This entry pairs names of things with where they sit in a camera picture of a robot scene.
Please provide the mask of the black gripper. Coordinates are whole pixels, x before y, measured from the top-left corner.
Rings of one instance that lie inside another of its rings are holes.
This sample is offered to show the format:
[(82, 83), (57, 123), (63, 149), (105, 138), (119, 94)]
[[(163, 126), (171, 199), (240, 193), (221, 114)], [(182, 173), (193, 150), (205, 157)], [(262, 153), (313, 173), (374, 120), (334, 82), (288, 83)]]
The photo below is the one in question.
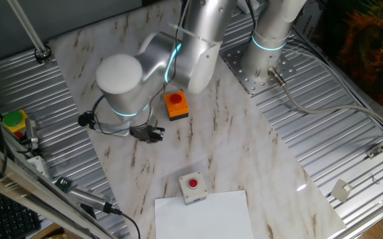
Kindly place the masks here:
[(163, 140), (163, 134), (165, 128), (163, 127), (153, 127), (151, 125), (146, 125), (143, 127), (131, 127), (129, 129), (129, 134), (139, 141), (144, 141), (147, 143), (157, 143)]

